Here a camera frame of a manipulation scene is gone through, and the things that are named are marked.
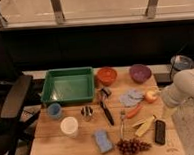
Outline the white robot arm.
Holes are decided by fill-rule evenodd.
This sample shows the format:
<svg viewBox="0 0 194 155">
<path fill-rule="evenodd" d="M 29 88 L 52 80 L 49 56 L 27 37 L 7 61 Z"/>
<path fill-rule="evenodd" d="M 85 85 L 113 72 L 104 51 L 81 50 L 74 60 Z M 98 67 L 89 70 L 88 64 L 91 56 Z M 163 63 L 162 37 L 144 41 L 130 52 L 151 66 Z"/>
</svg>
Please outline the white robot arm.
<svg viewBox="0 0 194 155">
<path fill-rule="evenodd" d="M 194 68 L 177 72 L 173 83 L 161 90 L 160 97 L 164 104 L 163 118 L 170 117 L 189 98 L 194 99 Z"/>
</svg>

